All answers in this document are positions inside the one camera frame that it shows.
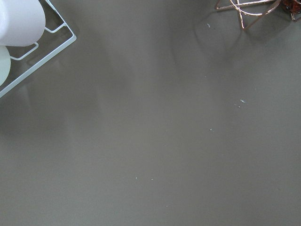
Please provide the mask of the pale green cup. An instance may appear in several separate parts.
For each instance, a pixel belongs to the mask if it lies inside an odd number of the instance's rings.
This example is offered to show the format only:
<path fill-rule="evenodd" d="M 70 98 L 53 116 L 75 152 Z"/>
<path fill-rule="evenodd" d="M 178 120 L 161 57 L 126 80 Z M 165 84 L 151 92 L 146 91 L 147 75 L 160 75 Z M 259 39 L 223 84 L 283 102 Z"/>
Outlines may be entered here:
<path fill-rule="evenodd" d="M 11 58 L 6 46 L 0 47 L 0 85 L 7 79 L 11 67 Z"/>

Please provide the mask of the white cup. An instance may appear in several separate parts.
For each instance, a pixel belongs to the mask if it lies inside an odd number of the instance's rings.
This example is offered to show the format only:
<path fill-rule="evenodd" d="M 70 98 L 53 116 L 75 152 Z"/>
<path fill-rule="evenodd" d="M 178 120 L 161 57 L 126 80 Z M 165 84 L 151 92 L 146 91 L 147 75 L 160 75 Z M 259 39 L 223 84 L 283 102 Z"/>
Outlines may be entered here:
<path fill-rule="evenodd" d="M 45 30 L 46 19 L 38 0 L 0 2 L 0 44 L 25 47 L 37 42 Z"/>

